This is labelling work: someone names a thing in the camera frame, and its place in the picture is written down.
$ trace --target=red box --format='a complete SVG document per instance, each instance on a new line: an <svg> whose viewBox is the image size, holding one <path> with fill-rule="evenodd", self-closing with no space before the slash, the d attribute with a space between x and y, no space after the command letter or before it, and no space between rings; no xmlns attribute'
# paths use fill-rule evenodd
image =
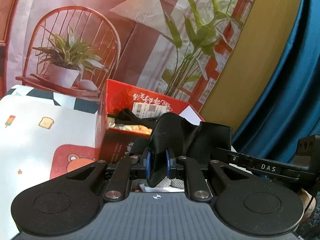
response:
<svg viewBox="0 0 320 240"><path fill-rule="evenodd" d="M110 163L117 162L126 152L130 152L130 148L138 136L149 137L147 134L108 128L108 114L118 114L124 108L132 110L135 102L167 106L167 109L175 114L181 114L190 107L203 121L188 102L108 79L97 115L96 159L103 159Z"/></svg>

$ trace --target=wooden chair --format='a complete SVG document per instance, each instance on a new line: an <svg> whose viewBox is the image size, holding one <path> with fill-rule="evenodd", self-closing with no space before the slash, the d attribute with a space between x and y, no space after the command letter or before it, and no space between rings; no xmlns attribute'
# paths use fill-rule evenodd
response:
<svg viewBox="0 0 320 240"><path fill-rule="evenodd" d="M39 51L34 48L49 47L51 33L65 38L68 27L73 29L78 39L92 45L96 54L101 57L100 63L104 68L95 67L93 72L85 70L82 76L82 79L91 80L99 91L90 92L77 87L65 88L50 82L50 79L43 75L48 66L46 62L41 63ZM98 102L106 79L113 78L116 72L119 56L120 39L107 18L87 7L61 7L47 13L37 23L31 36L22 76L16 77L16 80L22 81L23 85Z"/></svg>
<svg viewBox="0 0 320 240"><path fill-rule="evenodd" d="M0 0L0 98L7 91L8 47L13 18L19 0Z"/></svg>

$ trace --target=black cloth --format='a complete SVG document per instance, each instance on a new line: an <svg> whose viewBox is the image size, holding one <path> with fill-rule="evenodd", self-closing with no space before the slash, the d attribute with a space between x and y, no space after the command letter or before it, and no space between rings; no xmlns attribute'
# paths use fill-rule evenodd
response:
<svg viewBox="0 0 320 240"><path fill-rule="evenodd" d="M167 175L166 149L171 148L175 157L183 155L207 164L215 147L231 150L231 132L232 128L225 125L209 122L193 125L177 114L165 113L157 120L149 141L137 140L132 148L142 155L149 146L151 169L147 181L150 187L155 187Z"/></svg>
<svg viewBox="0 0 320 240"><path fill-rule="evenodd" d="M127 125L143 125L147 128L153 129L158 117L151 118L138 118L129 109L125 108L121 110L115 118L115 124L127 124Z"/></svg>

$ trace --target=poster backdrop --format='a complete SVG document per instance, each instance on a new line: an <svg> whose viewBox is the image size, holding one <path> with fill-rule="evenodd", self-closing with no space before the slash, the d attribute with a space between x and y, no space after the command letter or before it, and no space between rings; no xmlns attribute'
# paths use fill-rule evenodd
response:
<svg viewBox="0 0 320 240"><path fill-rule="evenodd" d="M253 2L0 0L0 96L23 84L98 102L112 78L200 110Z"/></svg>

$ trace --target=lamp shade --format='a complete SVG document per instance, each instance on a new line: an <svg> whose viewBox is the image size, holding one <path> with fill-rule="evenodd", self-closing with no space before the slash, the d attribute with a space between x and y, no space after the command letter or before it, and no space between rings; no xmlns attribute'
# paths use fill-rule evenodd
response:
<svg viewBox="0 0 320 240"><path fill-rule="evenodd" d="M126 0L110 9L110 12L149 26L171 37L160 0Z"/></svg>

